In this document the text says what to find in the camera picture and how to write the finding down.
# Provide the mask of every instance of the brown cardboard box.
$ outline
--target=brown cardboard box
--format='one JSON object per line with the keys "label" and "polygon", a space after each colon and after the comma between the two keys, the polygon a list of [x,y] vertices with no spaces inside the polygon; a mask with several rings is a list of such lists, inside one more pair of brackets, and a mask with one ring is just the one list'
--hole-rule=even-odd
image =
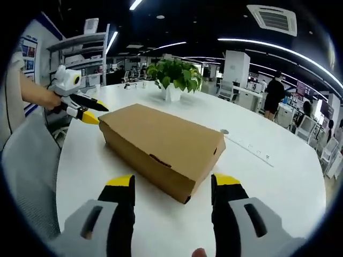
{"label": "brown cardboard box", "polygon": [[182,203],[189,201],[225,150],[222,133],[140,104],[99,120],[117,155]]}

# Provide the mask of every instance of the potted plant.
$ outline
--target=potted plant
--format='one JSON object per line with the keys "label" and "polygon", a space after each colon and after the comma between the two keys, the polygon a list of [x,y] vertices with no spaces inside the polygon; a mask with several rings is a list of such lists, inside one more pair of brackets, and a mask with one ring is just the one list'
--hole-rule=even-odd
{"label": "potted plant", "polygon": [[203,81],[198,68],[179,60],[162,59],[157,64],[151,64],[147,74],[161,87],[162,96],[168,102],[180,100],[181,91],[185,89],[188,93],[199,90]]}

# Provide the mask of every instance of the white round table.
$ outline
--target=white round table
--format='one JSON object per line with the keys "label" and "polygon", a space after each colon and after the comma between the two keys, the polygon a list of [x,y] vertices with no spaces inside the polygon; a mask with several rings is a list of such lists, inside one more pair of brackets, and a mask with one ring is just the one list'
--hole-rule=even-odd
{"label": "white round table", "polygon": [[[282,218],[283,228],[292,237],[310,236],[326,206],[322,170],[310,146],[252,111],[201,92],[183,94],[179,102],[166,103],[153,83],[145,89],[141,84],[130,90],[123,89],[123,84],[102,87],[99,99],[110,111],[140,103],[214,130],[228,130],[226,150],[212,172],[240,180],[248,196],[259,198]],[[268,155],[269,161],[252,154],[256,151]],[[105,145],[98,126],[75,119],[57,173],[61,231],[66,218],[87,200],[97,199],[108,180],[127,174],[136,176],[132,256],[191,256],[199,247],[215,256],[210,176],[183,205],[118,158]]]}

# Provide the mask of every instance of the ceiling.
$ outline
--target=ceiling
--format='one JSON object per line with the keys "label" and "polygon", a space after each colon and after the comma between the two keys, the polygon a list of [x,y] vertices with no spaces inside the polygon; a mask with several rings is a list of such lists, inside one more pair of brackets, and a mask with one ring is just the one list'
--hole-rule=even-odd
{"label": "ceiling", "polygon": [[[299,56],[258,44],[218,41],[218,38],[225,37],[276,44],[305,55],[332,73],[339,81],[343,81],[340,71],[343,51],[335,48],[343,46],[343,37],[339,31],[333,29],[335,17],[340,10],[334,8],[337,5],[335,1],[327,0],[326,5],[319,5],[306,0],[143,0],[134,11],[130,11],[134,1],[97,0],[92,4],[85,4],[85,1],[81,0],[54,0],[44,12],[66,37],[82,34],[87,18],[100,19],[99,32],[105,31],[107,23],[110,23],[110,37],[114,31],[118,31],[118,37],[108,56],[116,56],[120,52],[136,55],[138,51],[148,50],[148,47],[157,48],[183,41],[187,44],[150,51],[147,55],[161,56],[168,53],[181,57],[223,58],[222,53],[225,50],[246,51],[252,63],[281,70],[318,91],[335,92],[339,97],[343,96],[343,88],[334,79]],[[297,37],[261,29],[248,10],[248,4],[276,6],[295,12]],[[142,44],[143,47],[126,48],[129,44]],[[270,73],[260,67],[251,68],[255,72]]]}

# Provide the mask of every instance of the white flower pot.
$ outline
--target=white flower pot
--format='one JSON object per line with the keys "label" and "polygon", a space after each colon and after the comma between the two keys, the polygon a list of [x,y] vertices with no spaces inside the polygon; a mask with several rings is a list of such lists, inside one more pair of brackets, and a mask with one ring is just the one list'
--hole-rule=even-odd
{"label": "white flower pot", "polygon": [[162,97],[166,102],[176,102],[180,100],[181,97],[181,89],[175,88],[173,83],[170,83],[170,85],[167,87],[167,89],[164,88],[163,85],[161,85],[162,90]]}

